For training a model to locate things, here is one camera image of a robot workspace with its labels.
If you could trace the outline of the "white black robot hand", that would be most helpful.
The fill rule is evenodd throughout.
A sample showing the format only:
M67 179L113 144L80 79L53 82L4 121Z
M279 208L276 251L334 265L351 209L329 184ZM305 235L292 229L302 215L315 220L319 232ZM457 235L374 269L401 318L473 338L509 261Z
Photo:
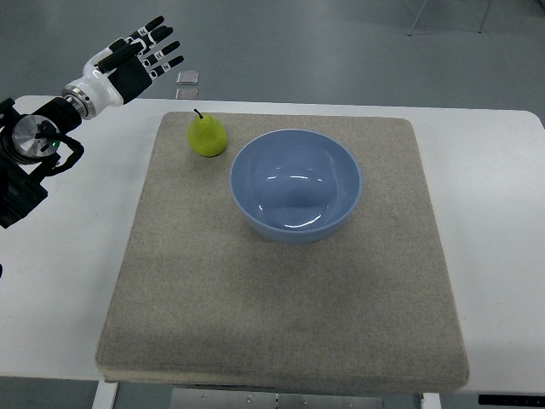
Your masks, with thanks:
M183 56L173 55L180 47L178 41L168 41L173 32L159 15L118 38L86 62L82 77L63 89L62 98L83 119L95 118L107 107L128 104L184 61Z

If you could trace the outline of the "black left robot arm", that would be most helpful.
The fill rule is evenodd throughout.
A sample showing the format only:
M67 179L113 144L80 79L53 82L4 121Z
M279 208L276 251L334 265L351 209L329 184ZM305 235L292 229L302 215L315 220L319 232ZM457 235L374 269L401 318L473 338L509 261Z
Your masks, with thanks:
M81 142L71 138L87 110L79 100L55 97L31 114L1 102L1 226L27 217L47 197L45 178L69 170L82 156Z

